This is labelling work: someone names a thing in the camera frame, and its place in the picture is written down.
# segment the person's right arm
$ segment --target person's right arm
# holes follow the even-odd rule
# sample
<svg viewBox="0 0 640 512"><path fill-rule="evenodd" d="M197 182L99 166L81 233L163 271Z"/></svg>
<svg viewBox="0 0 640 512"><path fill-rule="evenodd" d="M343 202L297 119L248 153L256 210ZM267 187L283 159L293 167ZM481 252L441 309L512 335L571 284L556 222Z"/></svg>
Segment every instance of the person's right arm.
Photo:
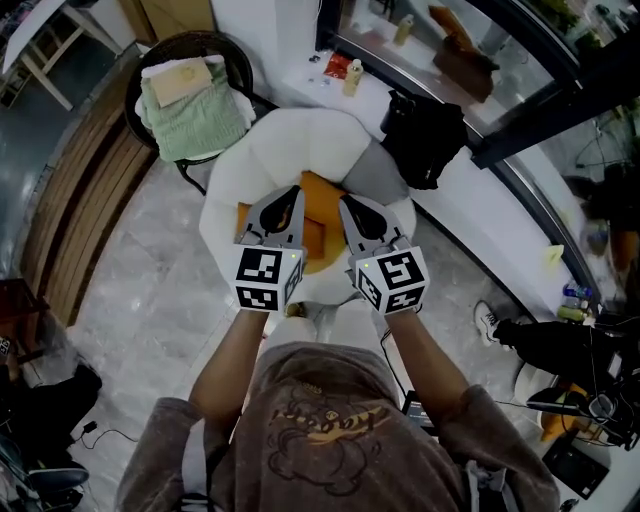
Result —
<svg viewBox="0 0 640 512"><path fill-rule="evenodd" d="M422 407L438 425L455 410L469 383L412 310L386 317Z"/></svg>
<svg viewBox="0 0 640 512"><path fill-rule="evenodd" d="M522 512L558 510L553 477L480 386L469 386L413 311L387 323L422 407L439 430L440 445L458 463L475 460L507 469Z"/></svg>

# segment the person's left arm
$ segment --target person's left arm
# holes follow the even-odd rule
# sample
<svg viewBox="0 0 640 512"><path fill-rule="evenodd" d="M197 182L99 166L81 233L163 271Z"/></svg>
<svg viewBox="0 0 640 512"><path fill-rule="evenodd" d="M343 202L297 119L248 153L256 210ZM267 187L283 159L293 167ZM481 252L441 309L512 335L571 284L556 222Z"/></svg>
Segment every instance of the person's left arm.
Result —
<svg viewBox="0 0 640 512"><path fill-rule="evenodd" d="M191 427L205 418L205 456L226 449L240 416L268 313L242 310L204 367L189 401L161 398L116 497L121 512L170 510L184 493L182 458Z"/></svg>
<svg viewBox="0 0 640 512"><path fill-rule="evenodd" d="M242 411L267 318L241 310L191 391L189 402L227 437Z"/></svg>

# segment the black round chair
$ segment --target black round chair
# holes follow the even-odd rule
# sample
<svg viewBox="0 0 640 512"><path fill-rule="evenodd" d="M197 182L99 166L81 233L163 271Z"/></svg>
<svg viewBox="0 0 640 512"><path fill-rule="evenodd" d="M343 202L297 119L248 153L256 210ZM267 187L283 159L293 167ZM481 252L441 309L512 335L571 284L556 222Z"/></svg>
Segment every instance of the black round chair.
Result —
<svg viewBox="0 0 640 512"><path fill-rule="evenodd" d="M207 31L177 34L158 43L142 57L127 86L125 119L131 132L145 146L155 150L158 149L158 144L153 138L153 134L142 124L140 117L135 112L136 101L142 94L142 88L140 87L142 70L168 60L191 59L208 55L222 55L224 57L229 85L232 88L242 92L252 102L257 101L265 105L269 110L276 108L269 101L254 94L251 63L240 47L227 36ZM214 156L204 160L178 160L175 164L182 177L196 187L202 195L206 195L205 189L187 174L187 169L190 165L209 162L215 158Z"/></svg>

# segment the white cube marker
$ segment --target white cube marker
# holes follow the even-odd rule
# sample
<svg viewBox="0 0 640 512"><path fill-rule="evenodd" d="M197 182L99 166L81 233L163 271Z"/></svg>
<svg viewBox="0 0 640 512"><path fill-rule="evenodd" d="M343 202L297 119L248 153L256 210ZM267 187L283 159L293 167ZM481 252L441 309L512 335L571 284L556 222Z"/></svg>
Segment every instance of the white cube marker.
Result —
<svg viewBox="0 0 640 512"><path fill-rule="evenodd" d="M422 304L429 272L420 247L411 247L356 263L356 287L382 314Z"/></svg>
<svg viewBox="0 0 640 512"><path fill-rule="evenodd" d="M304 252L241 244L234 244L233 250L239 265L230 284L240 308L284 312L302 280Z"/></svg>

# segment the small spray bottle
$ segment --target small spray bottle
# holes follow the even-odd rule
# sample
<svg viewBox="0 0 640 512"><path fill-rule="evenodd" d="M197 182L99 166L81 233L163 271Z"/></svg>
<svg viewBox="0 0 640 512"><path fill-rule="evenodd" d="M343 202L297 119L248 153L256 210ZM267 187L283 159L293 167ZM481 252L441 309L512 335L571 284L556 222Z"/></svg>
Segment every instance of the small spray bottle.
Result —
<svg viewBox="0 0 640 512"><path fill-rule="evenodd" d="M344 79L342 94L344 94L345 96L355 96L356 89L358 89L358 84L360 83L360 79L362 78L362 73L364 73L362 62L360 61L360 59L354 59L354 61L349 64L349 67L347 68L347 76Z"/></svg>
<svg viewBox="0 0 640 512"><path fill-rule="evenodd" d="M400 23L398 23L398 30L396 30L396 35L393 37L393 43L402 46L407 42L407 38L409 37L409 33L413 28L413 14L407 14Z"/></svg>

